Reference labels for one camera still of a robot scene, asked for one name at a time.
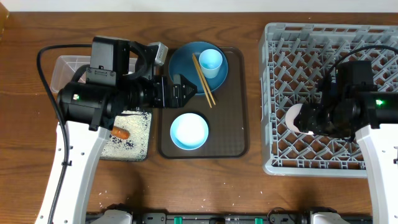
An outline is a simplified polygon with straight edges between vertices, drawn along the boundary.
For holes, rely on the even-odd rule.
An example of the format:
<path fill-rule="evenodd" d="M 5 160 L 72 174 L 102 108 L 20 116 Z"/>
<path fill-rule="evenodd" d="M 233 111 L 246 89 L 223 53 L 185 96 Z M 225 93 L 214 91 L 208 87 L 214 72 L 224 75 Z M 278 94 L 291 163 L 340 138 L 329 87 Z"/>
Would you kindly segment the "dark blue plate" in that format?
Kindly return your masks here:
<path fill-rule="evenodd" d="M 216 77 L 206 78 L 211 91 L 217 90 L 228 76 L 228 61 L 225 54 L 217 46 L 208 42 L 190 42 L 177 49 L 169 60 L 169 75 L 174 80 L 175 74 L 183 75 L 188 81 L 197 86 L 197 95 L 203 95 L 203 87 L 200 83 L 197 70 L 192 60 L 192 54 L 199 59 L 200 54 L 208 49 L 217 50 L 222 58 L 222 64 Z"/>

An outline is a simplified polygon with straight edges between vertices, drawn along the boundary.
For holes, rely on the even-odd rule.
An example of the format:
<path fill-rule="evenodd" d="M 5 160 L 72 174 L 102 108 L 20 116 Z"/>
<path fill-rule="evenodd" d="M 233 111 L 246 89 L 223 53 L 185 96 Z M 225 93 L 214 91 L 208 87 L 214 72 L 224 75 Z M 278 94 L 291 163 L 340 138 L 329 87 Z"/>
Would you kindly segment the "pink plastic cup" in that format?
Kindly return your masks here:
<path fill-rule="evenodd" d="M 302 104 L 295 104 L 291 106 L 288 111 L 285 114 L 285 123 L 286 126 L 288 127 L 289 130 L 295 132 L 295 133 L 300 133 L 300 134 L 306 134 L 306 135 L 313 135 L 312 131 L 305 131 L 301 132 L 296 125 L 294 125 L 294 119 L 299 115 L 300 110 L 301 110 Z"/>

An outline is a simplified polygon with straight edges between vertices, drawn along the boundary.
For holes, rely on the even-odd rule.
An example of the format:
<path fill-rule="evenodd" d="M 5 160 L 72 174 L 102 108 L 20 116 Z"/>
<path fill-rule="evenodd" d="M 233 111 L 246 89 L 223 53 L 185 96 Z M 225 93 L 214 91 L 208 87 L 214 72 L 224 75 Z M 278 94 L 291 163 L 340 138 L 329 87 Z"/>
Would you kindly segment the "light blue plastic cup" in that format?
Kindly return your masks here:
<path fill-rule="evenodd" d="M 215 49 L 204 50 L 199 56 L 199 64 L 206 78 L 214 78 L 218 75 L 223 63 L 221 53 Z"/>

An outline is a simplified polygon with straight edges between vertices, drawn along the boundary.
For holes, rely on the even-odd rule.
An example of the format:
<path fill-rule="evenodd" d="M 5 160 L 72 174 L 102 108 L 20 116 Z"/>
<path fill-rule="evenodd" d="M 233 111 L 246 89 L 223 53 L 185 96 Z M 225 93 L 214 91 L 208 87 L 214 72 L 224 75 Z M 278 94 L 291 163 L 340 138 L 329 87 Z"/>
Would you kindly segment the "light blue bowl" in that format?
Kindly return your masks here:
<path fill-rule="evenodd" d="M 174 119 L 170 127 L 170 138 L 180 149 L 186 151 L 202 147 L 209 136 L 206 120 L 196 113 L 184 113 Z"/>

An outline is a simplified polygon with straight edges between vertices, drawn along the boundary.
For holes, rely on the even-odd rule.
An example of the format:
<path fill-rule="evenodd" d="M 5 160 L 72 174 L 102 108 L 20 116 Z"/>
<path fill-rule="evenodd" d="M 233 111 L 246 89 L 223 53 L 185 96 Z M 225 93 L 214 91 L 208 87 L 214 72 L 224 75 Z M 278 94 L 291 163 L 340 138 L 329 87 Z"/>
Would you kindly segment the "orange carrot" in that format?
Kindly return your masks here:
<path fill-rule="evenodd" d="M 130 137 L 129 131 L 123 128 L 119 128 L 117 126 L 113 127 L 113 129 L 111 130 L 111 134 L 119 139 L 128 139 Z"/>

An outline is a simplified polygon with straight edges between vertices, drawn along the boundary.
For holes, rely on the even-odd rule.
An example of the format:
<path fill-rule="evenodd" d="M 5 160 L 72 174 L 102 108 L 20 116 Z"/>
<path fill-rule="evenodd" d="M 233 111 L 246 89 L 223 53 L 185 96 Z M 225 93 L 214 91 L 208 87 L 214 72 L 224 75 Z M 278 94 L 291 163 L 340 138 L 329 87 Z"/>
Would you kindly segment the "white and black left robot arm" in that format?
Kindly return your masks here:
<path fill-rule="evenodd" d="M 154 70 L 167 47 L 96 36 L 91 58 L 50 102 L 58 118 L 52 170 L 37 223 L 84 223 L 100 155 L 118 116 L 143 108 L 181 108 L 197 86 Z"/>

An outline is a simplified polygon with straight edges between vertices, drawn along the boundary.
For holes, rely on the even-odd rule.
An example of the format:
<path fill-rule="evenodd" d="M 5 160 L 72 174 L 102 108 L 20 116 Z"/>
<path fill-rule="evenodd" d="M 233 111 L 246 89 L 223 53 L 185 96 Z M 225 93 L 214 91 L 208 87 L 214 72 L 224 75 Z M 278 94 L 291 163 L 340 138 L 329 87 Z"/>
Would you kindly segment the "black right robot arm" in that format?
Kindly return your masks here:
<path fill-rule="evenodd" d="M 368 176 L 374 223 L 397 223 L 397 93 L 378 91 L 369 61 L 337 66 L 320 103 L 298 103 L 285 114 L 296 133 L 356 141 Z"/>

